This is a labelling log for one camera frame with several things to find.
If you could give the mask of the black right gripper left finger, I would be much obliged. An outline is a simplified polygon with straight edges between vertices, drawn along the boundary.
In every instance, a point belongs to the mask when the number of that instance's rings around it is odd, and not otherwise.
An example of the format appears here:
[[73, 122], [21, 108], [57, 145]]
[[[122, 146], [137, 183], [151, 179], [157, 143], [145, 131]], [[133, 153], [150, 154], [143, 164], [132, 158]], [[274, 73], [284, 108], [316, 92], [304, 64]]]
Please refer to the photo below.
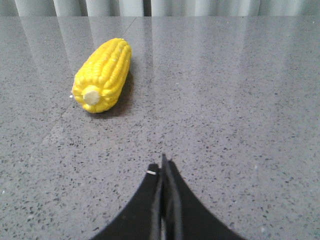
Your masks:
[[150, 164], [131, 200], [93, 239], [160, 240], [162, 185], [159, 165]]

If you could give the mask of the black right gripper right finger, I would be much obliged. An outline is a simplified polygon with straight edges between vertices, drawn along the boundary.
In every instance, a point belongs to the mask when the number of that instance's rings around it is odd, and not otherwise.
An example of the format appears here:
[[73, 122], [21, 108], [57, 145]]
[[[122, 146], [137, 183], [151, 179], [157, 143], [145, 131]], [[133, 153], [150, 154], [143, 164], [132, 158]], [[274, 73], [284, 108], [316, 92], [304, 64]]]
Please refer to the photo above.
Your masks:
[[195, 196], [176, 164], [162, 155], [162, 219], [166, 240], [242, 240]]

